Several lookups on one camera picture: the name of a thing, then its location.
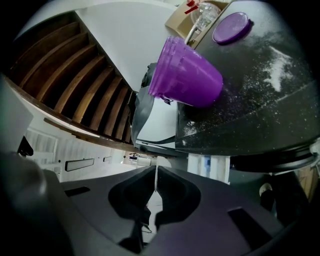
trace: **purple lid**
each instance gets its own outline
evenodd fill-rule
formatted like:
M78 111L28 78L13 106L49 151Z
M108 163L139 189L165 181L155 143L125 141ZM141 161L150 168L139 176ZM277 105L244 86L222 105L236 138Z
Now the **purple lid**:
M225 17L213 31L212 39L218 44L238 40L250 29L250 20L244 12L235 12Z

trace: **white wall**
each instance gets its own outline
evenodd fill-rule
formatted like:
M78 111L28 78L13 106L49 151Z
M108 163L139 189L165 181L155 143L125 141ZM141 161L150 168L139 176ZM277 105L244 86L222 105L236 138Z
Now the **white wall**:
M150 63L158 61L174 11L144 2L112 2L80 9L88 27L134 91L139 91Z

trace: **black countertop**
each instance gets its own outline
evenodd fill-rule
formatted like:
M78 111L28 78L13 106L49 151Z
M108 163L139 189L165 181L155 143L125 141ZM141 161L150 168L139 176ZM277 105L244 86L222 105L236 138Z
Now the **black countertop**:
M215 27L235 12L248 15L251 31L234 43L215 43ZM318 82L294 33L271 5L231 3L195 50L220 71L223 89L211 107L178 104L176 150L253 155L320 136Z

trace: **staircase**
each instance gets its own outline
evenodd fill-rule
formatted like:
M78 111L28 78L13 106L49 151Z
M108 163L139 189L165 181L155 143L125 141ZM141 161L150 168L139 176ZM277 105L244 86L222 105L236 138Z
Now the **staircase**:
M88 132L131 142L136 95L75 12L12 43L5 75L27 100Z

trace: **stacked purple cups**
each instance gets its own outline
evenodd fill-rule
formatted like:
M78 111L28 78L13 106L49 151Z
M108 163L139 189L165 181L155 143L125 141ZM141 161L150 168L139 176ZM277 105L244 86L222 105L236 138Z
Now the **stacked purple cups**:
M155 98L174 100L204 108L219 96L222 75L205 58L185 45L180 37L165 41L148 93Z

